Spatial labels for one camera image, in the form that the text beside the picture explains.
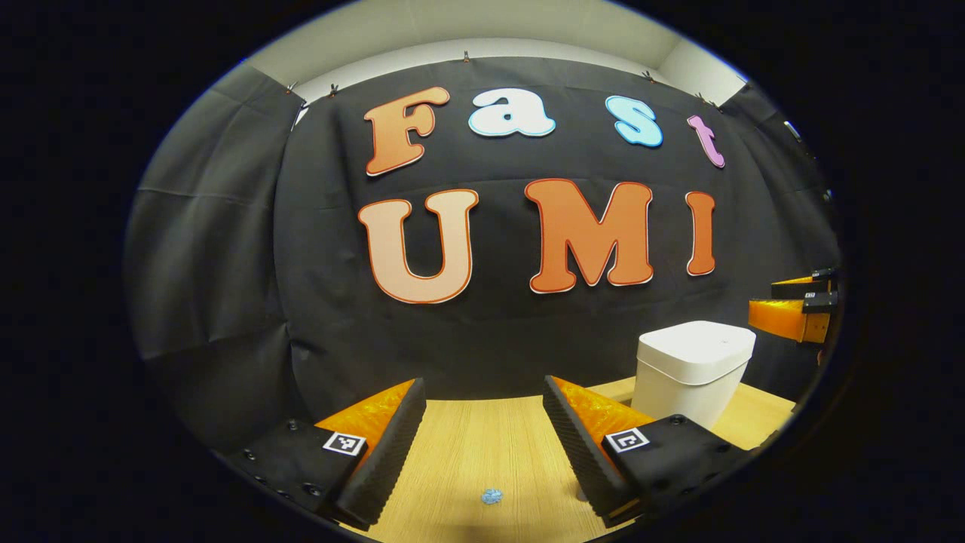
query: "wooden table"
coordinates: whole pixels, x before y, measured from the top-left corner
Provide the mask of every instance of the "wooden table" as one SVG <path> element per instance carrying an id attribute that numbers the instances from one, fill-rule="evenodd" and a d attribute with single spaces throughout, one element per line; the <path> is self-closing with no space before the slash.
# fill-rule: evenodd
<path id="1" fill-rule="evenodd" d="M 636 378 L 590 389 L 627 405 Z M 761 444 L 794 403 L 740 384 L 712 431 L 741 448 Z M 483 492 L 503 492 L 487 505 Z M 541 396 L 429 400 L 378 524 L 364 535 L 395 542 L 584 542 L 603 527 L 579 501 L 576 476 Z"/>

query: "white wall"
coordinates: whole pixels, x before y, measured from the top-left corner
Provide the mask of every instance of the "white wall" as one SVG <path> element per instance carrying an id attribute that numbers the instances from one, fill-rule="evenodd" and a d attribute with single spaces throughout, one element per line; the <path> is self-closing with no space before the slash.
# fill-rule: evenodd
<path id="1" fill-rule="evenodd" d="M 640 75 L 643 71 L 649 71 L 650 76 L 657 81 L 675 86 L 663 73 L 654 68 L 575 45 L 512 38 L 473 38 L 425 43 L 375 55 L 324 73 L 311 81 L 303 82 L 295 86 L 293 92 L 311 103 L 327 95 L 331 90 L 330 85 L 332 83 L 338 85 L 339 90 L 342 90 L 355 83 L 392 71 L 447 60 L 461 60 L 462 51 L 465 50 L 469 51 L 470 59 L 482 57 L 543 57 L 586 62 L 628 71 L 637 75 Z"/>
<path id="2" fill-rule="evenodd" d="M 737 93 L 744 80 L 726 63 L 686 39 L 664 59 L 660 72 L 681 91 L 701 95 L 721 105 Z"/>

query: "black fabric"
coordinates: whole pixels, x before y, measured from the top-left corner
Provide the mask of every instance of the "black fabric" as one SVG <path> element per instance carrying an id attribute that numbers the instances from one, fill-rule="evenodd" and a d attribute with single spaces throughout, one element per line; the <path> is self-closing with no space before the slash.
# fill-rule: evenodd
<path id="1" fill-rule="evenodd" d="M 229 72 L 158 148 L 128 223 L 138 348 L 187 427 L 223 451 L 308 414 L 272 258 L 275 183 L 302 101 L 251 67 Z"/>
<path id="2" fill-rule="evenodd" d="M 441 86 L 425 155 L 371 178 L 365 113 Z M 479 136 L 473 97 L 488 89 L 536 92 L 557 123 L 545 137 Z M 296 95 L 242 65 L 172 129 L 138 190 L 125 255 L 127 291 L 142 355 L 181 416 L 214 447 L 254 439 L 275 421 L 321 419 L 413 377 L 429 399 L 536 395 L 541 377 L 595 385 L 635 373 L 637 337 L 692 320 L 747 327 L 748 299 L 770 284 L 835 266 L 838 252 L 813 160 L 769 101 L 753 91 L 724 104 L 593 65 L 534 58 L 475 59 L 397 71 L 313 103 L 290 131 Z M 664 134 L 655 149 L 630 145 L 604 101 L 642 100 Z M 687 125 L 700 115 L 723 170 Z M 567 178 L 601 216 L 614 184 L 650 187 L 644 285 L 537 295 L 538 208 L 527 183 Z M 436 216 L 425 199 L 447 188 L 480 195 L 470 213 L 473 271 L 456 298 L 412 305 L 372 277 L 357 213 L 404 198 L 409 268 L 441 265 Z M 684 196 L 716 201 L 716 270 L 687 274 L 692 249 Z M 572 256 L 569 267 L 578 272 Z M 758 333 L 744 382 L 797 399 L 815 350 Z"/>
<path id="3" fill-rule="evenodd" d="M 451 99 L 433 106 L 431 135 L 411 136 L 425 146 L 425 155 L 367 176 L 372 126 L 365 113 L 432 86 L 445 88 Z M 500 87 L 536 92 L 556 129 L 540 138 L 475 134 L 467 124 L 476 110 L 472 98 Z M 619 136 L 604 106 L 613 95 L 653 109 L 664 133 L 659 148 L 630 145 Z M 746 327 L 748 299 L 766 298 L 772 282 L 837 264 L 834 235 L 815 200 L 810 171 L 801 171 L 784 142 L 758 133 L 759 110 L 773 118 L 773 106 L 763 97 L 727 106 L 733 114 L 631 73 L 534 58 L 397 71 L 313 103 L 286 148 L 274 231 L 294 371 L 310 409 L 326 414 L 358 398 L 360 390 L 413 376 L 426 379 L 433 399 L 538 394 L 539 376 L 546 374 L 585 385 L 625 378 L 635 372 L 641 333 L 690 320 Z M 727 160 L 723 170 L 709 162 L 687 125 L 695 114 L 714 130 Z M 567 293 L 530 291 L 528 281 L 539 270 L 540 232 L 538 208 L 523 189 L 550 177 L 572 179 L 597 216 L 615 183 L 650 187 L 651 282 L 614 287 L 603 280 L 589 287 L 579 278 Z M 386 296 L 372 278 L 359 209 L 389 198 L 408 200 L 408 265 L 416 274 L 433 275 L 441 246 L 436 217 L 424 201 L 457 187 L 480 195 L 470 212 L 468 287 L 434 305 Z M 716 270 L 700 277 L 686 272 L 692 226 L 684 195 L 692 190 L 716 201 Z M 572 257 L 570 269 L 576 270 Z M 816 369 L 814 355 L 760 332 L 745 382 L 796 399 Z"/>

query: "ceiling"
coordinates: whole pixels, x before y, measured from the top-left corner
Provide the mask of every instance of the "ceiling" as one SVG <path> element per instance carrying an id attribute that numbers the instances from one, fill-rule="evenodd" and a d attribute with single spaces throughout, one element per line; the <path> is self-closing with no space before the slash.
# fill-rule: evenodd
<path id="1" fill-rule="evenodd" d="M 680 42 L 676 32 L 604 0 L 360 0 L 247 61 L 292 84 L 388 51 L 465 38 L 566 43 L 655 68 Z"/>

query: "box lid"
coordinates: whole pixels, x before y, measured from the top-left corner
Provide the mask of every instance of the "box lid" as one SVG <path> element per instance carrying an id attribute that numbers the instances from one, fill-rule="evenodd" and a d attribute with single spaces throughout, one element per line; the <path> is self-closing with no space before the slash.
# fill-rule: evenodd
<path id="1" fill-rule="evenodd" d="M 751 358 L 757 335 L 740 327 L 693 321 L 640 336 L 637 359 L 685 385 L 706 385 Z"/>

